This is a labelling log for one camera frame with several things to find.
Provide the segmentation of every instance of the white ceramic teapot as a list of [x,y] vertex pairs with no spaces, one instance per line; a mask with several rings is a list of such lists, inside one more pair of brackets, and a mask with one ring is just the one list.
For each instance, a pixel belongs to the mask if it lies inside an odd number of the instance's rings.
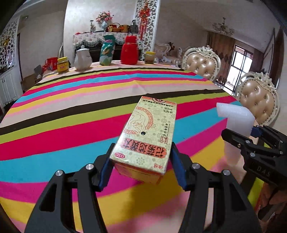
[[92,57],[90,55],[89,49],[85,48],[84,45],[77,50],[74,65],[77,70],[86,70],[90,68],[92,64]]

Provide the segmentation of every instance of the curtain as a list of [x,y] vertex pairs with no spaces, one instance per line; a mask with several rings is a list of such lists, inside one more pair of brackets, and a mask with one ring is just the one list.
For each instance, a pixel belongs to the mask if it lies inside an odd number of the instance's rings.
[[209,45],[221,60],[221,69],[216,79],[224,84],[231,64],[235,39],[218,33],[208,32],[206,45]]
[[254,49],[250,72],[260,72],[263,64],[264,54],[257,49]]

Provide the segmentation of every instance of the silver bolt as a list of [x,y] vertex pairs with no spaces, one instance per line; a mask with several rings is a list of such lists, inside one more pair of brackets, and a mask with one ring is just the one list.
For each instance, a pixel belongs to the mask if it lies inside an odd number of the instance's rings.
[[230,175],[230,170],[223,170],[222,172],[224,175],[229,176]]
[[194,164],[192,164],[192,168],[193,168],[193,169],[199,169],[199,168],[200,168],[200,165],[197,164],[197,163],[194,163]]
[[87,170],[92,170],[94,168],[94,165],[93,164],[87,164],[86,165],[86,169]]
[[61,176],[61,175],[63,175],[63,171],[62,170],[57,170],[55,175],[56,176]]

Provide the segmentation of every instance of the white cabinet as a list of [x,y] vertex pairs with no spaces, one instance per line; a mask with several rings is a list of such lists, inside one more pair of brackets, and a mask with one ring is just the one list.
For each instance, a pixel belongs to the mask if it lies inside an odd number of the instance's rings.
[[23,94],[21,83],[13,69],[0,76],[0,107],[6,102],[16,100]]

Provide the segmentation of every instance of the translucent white object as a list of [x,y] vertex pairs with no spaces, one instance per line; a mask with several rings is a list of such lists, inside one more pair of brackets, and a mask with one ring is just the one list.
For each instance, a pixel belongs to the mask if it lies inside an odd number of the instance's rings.
[[[246,137],[250,136],[255,117],[249,109],[243,106],[224,103],[217,103],[216,108],[219,117],[227,117],[227,129]],[[227,164],[235,166],[240,160],[240,149],[224,141],[224,155]]]

